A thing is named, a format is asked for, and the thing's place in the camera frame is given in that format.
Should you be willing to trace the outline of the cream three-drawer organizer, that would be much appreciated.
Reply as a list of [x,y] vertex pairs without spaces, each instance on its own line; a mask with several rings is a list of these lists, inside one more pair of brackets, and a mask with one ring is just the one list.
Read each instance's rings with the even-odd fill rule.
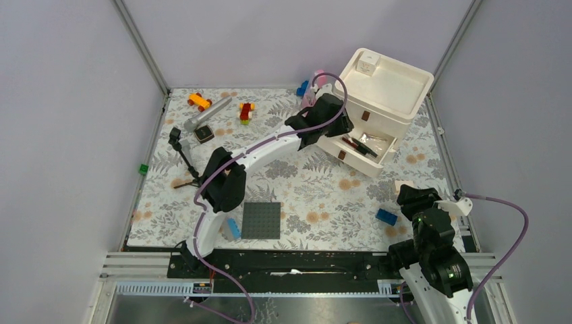
[[344,137],[359,140],[363,133],[385,137],[389,140],[387,151],[377,158],[363,155],[343,142],[342,136],[322,137],[317,145],[345,164],[376,178],[405,138],[434,82],[434,76],[380,53],[373,76],[364,75],[355,70],[358,57],[364,50],[369,49],[359,48],[355,51],[341,72],[340,81],[335,82],[333,94],[342,98],[342,88],[345,86],[348,90],[346,112],[354,129]]

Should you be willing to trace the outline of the clear plastic bag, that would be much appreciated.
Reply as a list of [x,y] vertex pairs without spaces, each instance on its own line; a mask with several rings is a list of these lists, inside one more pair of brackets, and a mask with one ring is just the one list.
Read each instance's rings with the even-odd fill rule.
[[376,155],[381,155],[387,151],[387,146],[389,145],[389,140],[385,137],[375,136],[367,133],[363,133],[359,138],[359,141],[368,147]]

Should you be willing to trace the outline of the white cosmetic box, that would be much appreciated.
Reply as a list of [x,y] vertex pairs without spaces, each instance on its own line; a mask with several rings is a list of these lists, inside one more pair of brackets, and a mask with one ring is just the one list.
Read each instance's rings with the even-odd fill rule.
[[357,59],[355,70],[364,75],[373,76],[378,67],[379,61],[380,54],[364,50]]

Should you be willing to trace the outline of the dark red lipstick tube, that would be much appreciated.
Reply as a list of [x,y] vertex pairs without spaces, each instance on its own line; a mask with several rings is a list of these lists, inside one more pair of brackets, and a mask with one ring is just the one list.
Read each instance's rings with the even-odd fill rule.
[[346,138],[346,137],[342,137],[341,140],[343,142],[345,142],[346,144],[348,144],[349,146],[351,146],[353,149],[358,150],[359,146],[354,143],[353,141],[351,141],[350,139]]

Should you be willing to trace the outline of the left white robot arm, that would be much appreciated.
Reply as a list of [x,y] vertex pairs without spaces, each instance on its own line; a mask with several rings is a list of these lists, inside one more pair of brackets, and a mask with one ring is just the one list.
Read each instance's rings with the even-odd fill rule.
[[263,139],[232,153],[217,148],[199,180],[194,203],[202,209],[190,237],[181,246],[183,268],[192,277],[202,277],[209,268],[208,255],[214,250],[215,236],[226,213],[244,200],[248,176],[290,153],[316,144],[322,137],[349,133],[353,125],[347,115],[349,98],[344,86],[343,97],[325,84],[316,93],[314,104],[289,117],[277,130]]

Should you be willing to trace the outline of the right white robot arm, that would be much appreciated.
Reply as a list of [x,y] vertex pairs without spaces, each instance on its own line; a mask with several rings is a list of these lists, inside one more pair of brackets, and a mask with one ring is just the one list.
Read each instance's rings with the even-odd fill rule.
[[403,278],[426,323],[467,323],[474,283],[469,265],[454,247],[451,216],[466,216],[468,198],[444,200],[436,189],[401,185],[397,204],[411,222],[413,237],[389,246],[388,272]]

